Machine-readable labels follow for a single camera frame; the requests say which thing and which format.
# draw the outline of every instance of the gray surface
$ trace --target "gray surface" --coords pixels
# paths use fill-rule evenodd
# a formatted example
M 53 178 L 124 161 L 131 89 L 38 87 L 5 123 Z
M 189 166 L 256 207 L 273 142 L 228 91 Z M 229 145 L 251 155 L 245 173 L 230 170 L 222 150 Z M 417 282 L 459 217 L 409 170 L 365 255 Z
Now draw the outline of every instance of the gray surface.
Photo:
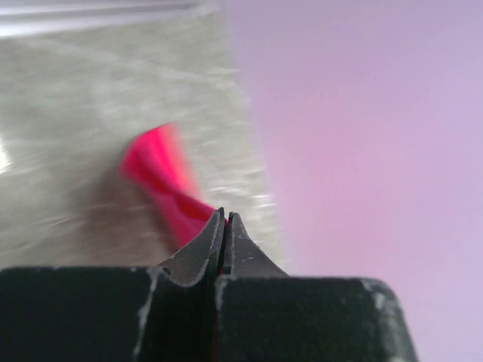
M 283 266 L 235 73 L 213 14 L 0 41 L 0 267 L 167 257 L 158 214 L 116 168 L 168 121 L 205 200 L 238 211 Z

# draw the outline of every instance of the purple background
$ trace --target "purple background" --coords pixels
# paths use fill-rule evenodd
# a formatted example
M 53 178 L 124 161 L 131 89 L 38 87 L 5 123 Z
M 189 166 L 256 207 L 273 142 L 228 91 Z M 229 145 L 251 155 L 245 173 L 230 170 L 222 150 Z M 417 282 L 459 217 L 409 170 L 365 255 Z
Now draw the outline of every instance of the purple background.
M 483 361 L 483 2 L 226 2 L 296 274 L 388 282 L 421 361 Z

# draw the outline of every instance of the pink plastic piece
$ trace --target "pink plastic piece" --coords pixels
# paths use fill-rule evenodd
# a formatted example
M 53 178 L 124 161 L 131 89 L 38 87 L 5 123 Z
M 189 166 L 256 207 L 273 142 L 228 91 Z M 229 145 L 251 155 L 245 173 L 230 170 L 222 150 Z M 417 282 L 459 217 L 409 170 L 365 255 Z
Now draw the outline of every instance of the pink plastic piece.
M 152 197 L 178 247 L 202 229 L 214 208 L 196 198 L 195 183 L 177 142 L 176 126 L 165 124 L 130 144 L 121 171 Z

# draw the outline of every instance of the lavender wall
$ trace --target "lavender wall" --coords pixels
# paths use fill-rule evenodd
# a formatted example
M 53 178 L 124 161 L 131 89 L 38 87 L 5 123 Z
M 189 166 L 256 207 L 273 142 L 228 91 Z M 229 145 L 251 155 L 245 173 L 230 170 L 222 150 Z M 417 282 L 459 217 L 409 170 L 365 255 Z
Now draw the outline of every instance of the lavender wall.
M 483 2 L 226 2 L 297 274 L 393 286 L 421 361 L 483 361 Z

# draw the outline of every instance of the pink object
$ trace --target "pink object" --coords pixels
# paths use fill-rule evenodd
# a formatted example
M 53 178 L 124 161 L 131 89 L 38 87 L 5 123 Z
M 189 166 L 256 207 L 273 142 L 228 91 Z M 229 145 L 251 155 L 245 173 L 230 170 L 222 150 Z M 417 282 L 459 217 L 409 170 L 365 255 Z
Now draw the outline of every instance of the pink object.
M 198 190 L 177 144 L 174 124 L 149 130 L 130 144 L 121 172 L 149 193 L 177 246 L 183 247 L 203 229 L 214 208 L 196 198 Z

